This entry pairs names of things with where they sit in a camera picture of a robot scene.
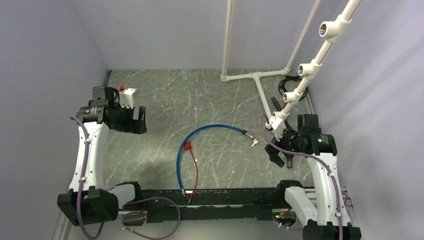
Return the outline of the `blue cable lock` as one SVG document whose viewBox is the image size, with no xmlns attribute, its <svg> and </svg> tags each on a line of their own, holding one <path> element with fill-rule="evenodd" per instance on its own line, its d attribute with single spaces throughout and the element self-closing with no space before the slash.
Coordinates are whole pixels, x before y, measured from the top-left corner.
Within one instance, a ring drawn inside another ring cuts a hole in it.
<svg viewBox="0 0 424 240">
<path fill-rule="evenodd" d="M 252 143 L 254 139 L 258 140 L 258 138 L 254 134 L 252 134 L 250 131 L 246 129 L 242 129 L 240 127 L 233 126 L 233 125 L 228 125 L 228 124 L 208 124 L 208 125 L 201 126 L 193 130 L 192 132 L 190 132 L 180 144 L 179 149 L 177 151 L 176 161 L 175 161 L 177 183 L 183 197 L 188 196 L 188 203 L 191 203 L 193 201 L 193 198 L 197 192 L 199 178 L 200 178 L 200 170 L 199 170 L 199 164 L 198 164 L 199 155 L 197 153 L 200 152 L 200 148 L 198 147 L 201 147 L 203 142 L 202 143 L 198 142 L 197 138 L 200 137 L 202 132 L 211 131 L 212 129 L 228 129 L 228 133 L 230 133 L 231 131 L 238 132 L 240 135 L 243 135 L 247 137 L 248 139 L 250 139 Z M 194 182 L 194 186 L 192 190 L 190 191 L 190 194 L 188 194 L 189 191 L 185 190 L 184 188 L 183 175 L 182 175 L 182 160 L 184 158 L 185 152 L 188 152 L 190 154 L 192 163 L 195 168 L 195 182 Z"/>
</svg>

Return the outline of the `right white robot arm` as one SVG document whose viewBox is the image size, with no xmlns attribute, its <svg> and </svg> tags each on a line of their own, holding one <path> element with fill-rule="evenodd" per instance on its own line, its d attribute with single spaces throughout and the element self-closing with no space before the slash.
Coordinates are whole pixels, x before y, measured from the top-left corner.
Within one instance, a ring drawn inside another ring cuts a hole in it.
<svg viewBox="0 0 424 240">
<path fill-rule="evenodd" d="M 338 150 L 335 138 L 324 134 L 316 114 L 297 117 L 297 130 L 283 130 L 285 141 L 271 141 L 261 131 L 268 145 L 284 154 L 304 157 L 311 169 L 316 204 L 306 195 L 298 181 L 282 181 L 282 190 L 275 194 L 276 203 L 291 207 L 302 224 L 304 240 L 360 240 L 361 229 L 354 226 L 343 199 L 338 177 Z"/>
</svg>

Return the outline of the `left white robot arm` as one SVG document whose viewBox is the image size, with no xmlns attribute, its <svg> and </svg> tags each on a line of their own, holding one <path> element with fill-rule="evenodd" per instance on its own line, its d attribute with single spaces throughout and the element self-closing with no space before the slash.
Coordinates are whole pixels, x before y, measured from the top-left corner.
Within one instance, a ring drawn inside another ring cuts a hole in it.
<svg viewBox="0 0 424 240">
<path fill-rule="evenodd" d="M 73 119 L 78 124 L 79 146 L 71 183 L 59 194 L 57 205 L 74 226 L 113 221 L 126 205 L 131 210 L 144 203 L 136 181 L 117 184 L 108 190 L 104 182 L 104 156 L 110 130 L 144 134 L 145 107 L 136 106 L 133 89 L 120 92 L 119 101 L 91 100 Z"/>
</svg>

